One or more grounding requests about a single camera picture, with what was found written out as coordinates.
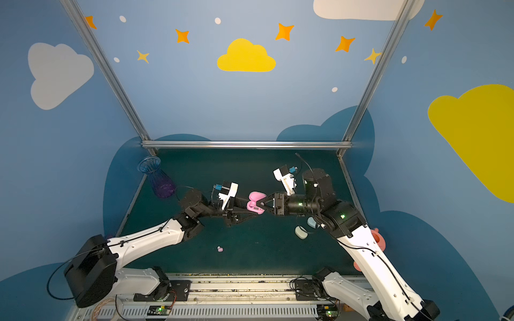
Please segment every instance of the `white cloud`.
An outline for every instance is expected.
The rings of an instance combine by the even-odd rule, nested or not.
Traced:
[[[29,68],[35,78],[30,94],[41,109],[52,109],[85,84],[94,72],[88,56],[64,44],[36,43],[29,49]]]
[[[417,0],[409,19],[423,6]],[[326,19],[396,20],[403,0],[314,0],[314,12]]]

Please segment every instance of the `orange star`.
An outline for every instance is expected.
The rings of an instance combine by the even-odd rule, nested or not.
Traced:
[[[348,52],[350,50],[350,44],[352,44],[353,40],[355,40],[355,38],[346,39],[345,37],[341,37],[341,43],[339,44],[339,47],[337,47],[336,51],[344,50]]]
[[[188,40],[188,33],[189,31],[178,31],[178,29],[175,29],[175,31],[177,31],[177,34],[178,34],[178,39],[177,39],[177,43],[179,42],[185,42],[185,43],[189,43],[189,40]]]
[[[435,23],[442,17],[442,14],[438,15],[434,10],[434,13],[432,13],[432,16],[430,17],[430,20],[428,20],[427,23],[425,23],[425,27],[430,27],[430,30],[434,30]]]
[[[87,21],[87,24],[93,28],[93,29],[96,29],[96,26],[95,24],[93,23],[93,16],[89,16],[89,17],[85,17],[86,18],[86,21]]]
[[[286,27],[286,26],[282,26],[281,24],[279,24],[279,34],[277,34],[277,37],[275,38],[275,40],[285,39],[285,40],[289,41],[289,33],[291,32],[293,27],[294,26]]]

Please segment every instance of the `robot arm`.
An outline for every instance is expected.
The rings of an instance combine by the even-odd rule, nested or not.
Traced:
[[[286,192],[254,201],[259,209],[276,216],[312,215],[358,263],[375,292],[345,281],[339,273],[324,269],[316,276],[320,291],[341,300],[369,320],[430,321],[439,315],[434,302],[423,300],[398,274],[373,238],[364,216],[350,203],[338,200],[332,180],[319,168],[302,175],[305,195],[295,194],[294,176],[275,173]],[[209,204],[198,190],[180,200],[183,211],[162,224],[132,235],[105,240],[90,238],[65,270],[77,306],[88,307],[109,294],[169,294],[170,281],[159,268],[123,269],[129,262],[160,248],[186,241],[198,234],[202,216],[223,217],[228,226],[258,214],[247,209],[248,199],[235,196],[237,184],[220,185],[219,201]]]
[[[305,195],[274,193],[258,201],[275,215],[313,215],[314,220],[351,255],[375,292],[325,270],[317,276],[328,296],[341,300],[369,320],[429,321],[439,315],[434,302],[422,300],[380,250],[364,216],[337,200],[324,170],[304,172]]]

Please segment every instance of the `dark green mat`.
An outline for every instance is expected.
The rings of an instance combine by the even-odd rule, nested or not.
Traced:
[[[323,168],[331,177],[338,198],[351,201],[350,192],[335,151],[302,150],[300,155],[312,168]],[[273,170],[287,164],[300,167],[292,150],[253,149],[162,149],[161,168],[177,185],[187,185],[204,191],[210,199],[212,185],[224,180],[239,184],[237,194],[248,197],[253,191],[266,194],[282,192]],[[302,171],[308,170],[303,164]],[[298,182],[297,192],[303,193]],[[182,197],[187,188],[178,191]],[[131,234],[164,222],[180,210],[177,198],[157,198],[148,181],[123,229]],[[160,249],[141,257],[127,267],[145,269],[160,266],[170,273],[223,274],[312,274],[331,266],[341,274],[359,275],[353,260],[328,233],[318,230],[302,240],[295,235],[295,217],[275,217],[267,212],[228,228],[221,218],[200,219],[205,226],[195,238]],[[306,224],[306,217],[298,222]],[[224,251],[219,253],[217,247]]]

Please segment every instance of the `metal frame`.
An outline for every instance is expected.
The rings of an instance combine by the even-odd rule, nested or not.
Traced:
[[[364,94],[360,99],[359,105],[357,105],[357,109],[355,110],[355,113],[353,114],[352,119],[350,120],[350,123],[346,128],[346,132],[343,136],[343,141],[349,142],[352,140],[353,135],[357,130],[357,126],[359,126],[359,123],[362,117],[364,116],[364,112],[366,111],[371,101],[371,98],[373,97],[373,94],[377,89],[378,83],[380,82],[380,79],[382,78],[385,72],[389,60],[391,60],[394,50],[396,49],[396,46],[398,45],[398,42],[400,41],[400,38],[403,35],[403,32],[405,31],[405,27],[409,22],[411,10],[416,1],[417,0],[404,1],[400,9],[400,12],[398,13],[398,17],[396,17],[393,27],[389,32],[388,38],[385,41],[384,47],[382,49],[382,54],[380,55],[378,63],[375,65],[375,68],[373,69],[373,73],[371,74],[370,80],[366,85],[366,89],[364,90]],[[339,149],[337,151],[337,154],[342,156],[344,152],[345,149]]]
[[[143,140],[145,148],[258,148],[258,149],[301,149],[339,148],[352,146],[351,142],[280,142],[280,141],[166,141]]]
[[[298,311],[287,313],[276,313],[275,308],[283,309],[314,309],[318,304],[329,304],[326,300],[296,301],[296,295],[289,287],[289,281],[299,276],[308,279],[310,275],[216,275],[216,274],[172,274],[167,277],[172,280],[190,280],[188,300],[177,301],[173,309],[175,313],[166,319],[225,319],[225,318],[287,318],[295,319],[311,317],[308,313]],[[366,289],[373,290],[368,280],[363,276],[344,276],[348,281]],[[150,306],[160,303],[134,302],[133,295],[118,295],[118,308],[123,317],[132,321],[144,321],[159,317],[148,317],[146,311]],[[262,309],[258,313],[241,313],[243,308]],[[72,307],[68,314],[67,321],[89,320],[95,306],[79,309]],[[205,312],[205,309],[233,309],[225,315],[214,312]],[[102,308],[100,320],[109,320],[115,314],[114,302]]]
[[[150,135],[148,135],[148,132],[144,128],[143,122],[137,115],[137,112],[134,106],[132,105],[132,102],[130,102],[127,93],[121,86],[118,77],[116,76],[112,66],[108,62],[105,52],[103,52],[100,43],[98,42],[90,26],[84,19],[84,14],[82,13],[80,6],[77,4],[76,0],[61,0],[61,4],[64,6],[64,9],[68,13],[69,18],[77,28],[77,31],[79,32],[84,42],[86,43],[86,46],[93,55],[93,58],[95,58],[95,61],[100,67],[100,70],[102,70],[102,73],[104,74],[105,78],[107,79],[107,82],[113,89],[114,94],[116,95],[121,104],[121,107],[123,107],[123,109],[125,110],[128,118],[132,122],[132,125],[139,134],[139,137],[141,137],[142,140],[150,140]],[[156,155],[156,150],[153,148],[149,148],[149,152],[152,155]]]
[[[353,186],[352,179],[350,178],[350,174],[348,173],[346,164],[343,161],[343,156],[338,155],[337,159],[339,160],[339,165],[341,165],[341,170],[343,171],[344,179],[346,180],[346,184],[348,185],[348,189],[350,190],[350,195],[352,196],[352,201],[355,205],[355,208],[358,209],[364,215],[362,207],[360,206],[359,198],[357,197],[357,192],[355,191],[355,188]]]
[[[132,201],[130,202],[130,205],[128,206],[128,209],[125,213],[125,216],[123,217],[123,220],[121,221],[120,227],[118,228],[118,231],[116,232],[115,237],[120,237],[121,231],[123,231],[123,228],[125,227],[125,223],[127,222],[127,219],[132,212],[132,208],[134,207],[134,204],[136,203],[136,200],[139,196],[139,192],[143,188],[144,181],[146,180],[146,174],[143,174],[143,177],[141,178],[141,181],[139,182],[139,185],[137,186],[137,190],[134,193],[134,196],[132,197]]]

